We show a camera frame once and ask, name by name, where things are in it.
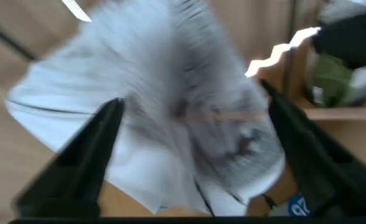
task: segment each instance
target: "blue label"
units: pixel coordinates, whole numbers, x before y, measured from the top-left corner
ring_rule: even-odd
[[[289,216],[310,216],[310,211],[306,207],[305,198],[297,194],[288,200]]]

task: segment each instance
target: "zigzag light streak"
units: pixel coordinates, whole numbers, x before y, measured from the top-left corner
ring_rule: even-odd
[[[65,6],[72,12],[72,14],[77,18],[85,22],[91,22],[92,20],[88,15],[82,10],[78,3],[74,0],[61,0]]]
[[[284,52],[289,51],[291,48],[298,47],[304,39],[316,35],[320,29],[320,27],[310,27],[297,31],[289,44],[279,44],[274,46],[271,51],[270,58],[266,60],[253,60],[248,67],[248,71],[245,72],[245,76],[252,77],[258,73],[259,68],[270,67],[277,64]]]

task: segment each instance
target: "wooden stick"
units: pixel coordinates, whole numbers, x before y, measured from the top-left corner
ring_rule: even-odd
[[[306,109],[304,110],[311,120],[353,120],[366,121],[366,108],[334,108],[334,109]],[[221,114],[204,114],[200,116],[181,117],[184,120],[245,120],[245,119],[265,119],[268,113],[247,113],[247,112],[229,112]]]

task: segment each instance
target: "white tag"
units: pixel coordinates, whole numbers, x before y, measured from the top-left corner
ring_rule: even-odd
[[[319,103],[319,104],[323,104],[324,100],[323,100],[323,92],[324,90],[320,87],[314,86],[313,87],[313,99],[314,102]]]

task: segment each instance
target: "green cloth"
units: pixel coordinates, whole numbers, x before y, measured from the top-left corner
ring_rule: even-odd
[[[317,96],[314,94],[317,105],[326,108],[345,106],[352,75],[353,70],[347,68],[341,59],[320,55],[312,76],[313,90],[321,92]]]

